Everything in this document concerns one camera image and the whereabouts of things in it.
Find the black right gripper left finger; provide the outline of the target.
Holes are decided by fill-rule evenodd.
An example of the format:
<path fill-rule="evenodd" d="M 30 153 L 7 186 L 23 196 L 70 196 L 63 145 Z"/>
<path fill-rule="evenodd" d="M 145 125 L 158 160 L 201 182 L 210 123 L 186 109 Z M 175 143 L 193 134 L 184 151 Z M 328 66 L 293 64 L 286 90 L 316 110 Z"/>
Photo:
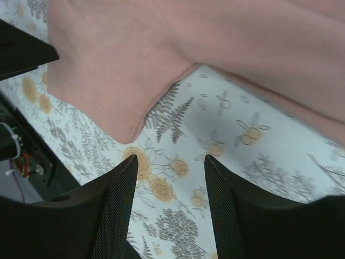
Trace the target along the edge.
<path fill-rule="evenodd" d="M 1 198 L 1 258 L 138 258 L 127 241 L 138 160 L 50 202 Z"/>

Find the pink t shirt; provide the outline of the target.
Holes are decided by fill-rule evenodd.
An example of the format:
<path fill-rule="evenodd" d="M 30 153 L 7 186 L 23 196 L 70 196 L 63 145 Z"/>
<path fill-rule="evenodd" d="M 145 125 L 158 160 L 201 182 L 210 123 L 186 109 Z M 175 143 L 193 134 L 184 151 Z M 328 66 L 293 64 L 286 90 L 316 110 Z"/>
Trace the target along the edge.
<path fill-rule="evenodd" d="M 47 89 L 122 144 L 209 65 L 344 143 L 344 1 L 49 1 Z"/>

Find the floral patterned table mat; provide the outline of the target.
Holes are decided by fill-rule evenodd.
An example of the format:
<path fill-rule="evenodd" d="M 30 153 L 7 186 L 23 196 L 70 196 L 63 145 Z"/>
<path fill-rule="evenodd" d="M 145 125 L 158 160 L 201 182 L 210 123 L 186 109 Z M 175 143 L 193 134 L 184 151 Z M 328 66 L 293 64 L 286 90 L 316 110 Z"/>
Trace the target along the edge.
<path fill-rule="evenodd" d="M 50 43 L 48 2 L 1 1 L 1 19 Z M 7 79 L 1 92 L 81 185 L 137 155 L 127 239 L 143 258 L 219 258 L 204 178 L 207 155 L 297 202 L 344 194 L 344 143 L 209 65 L 171 84 L 128 144 L 51 95 L 47 69 Z"/>

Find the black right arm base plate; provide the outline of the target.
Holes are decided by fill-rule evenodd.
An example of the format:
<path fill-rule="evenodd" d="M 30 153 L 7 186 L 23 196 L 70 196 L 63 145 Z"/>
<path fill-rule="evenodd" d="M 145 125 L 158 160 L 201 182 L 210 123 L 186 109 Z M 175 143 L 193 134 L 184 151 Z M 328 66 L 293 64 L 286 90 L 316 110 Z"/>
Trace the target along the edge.
<path fill-rule="evenodd" d="M 40 197 L 51 201 L 79 187 L 79 183 L 24 118 L 1 94 L 1 163 L 23 202 Z"/>

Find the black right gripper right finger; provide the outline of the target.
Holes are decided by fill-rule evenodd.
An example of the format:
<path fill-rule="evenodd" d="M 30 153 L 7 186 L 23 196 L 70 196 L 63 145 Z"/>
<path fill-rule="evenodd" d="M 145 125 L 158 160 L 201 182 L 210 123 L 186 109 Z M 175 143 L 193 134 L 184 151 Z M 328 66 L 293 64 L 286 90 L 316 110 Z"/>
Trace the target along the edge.
<path fill-rule="evenodd" d="M 344 258 L 344 197 L 310 203 L 272 194 L 211 155 L 204 161 L 219 258 Z"/>

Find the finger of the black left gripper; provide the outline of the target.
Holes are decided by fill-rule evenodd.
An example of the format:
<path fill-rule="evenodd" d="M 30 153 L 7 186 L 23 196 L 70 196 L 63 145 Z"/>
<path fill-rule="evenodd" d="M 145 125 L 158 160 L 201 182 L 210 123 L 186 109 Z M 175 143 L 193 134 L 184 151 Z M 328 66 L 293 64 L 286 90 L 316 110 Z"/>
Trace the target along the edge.
<path fill-rule="evenodd" d="M 1 81 L 58 59 L 52 45 L 1 20 Z"/>

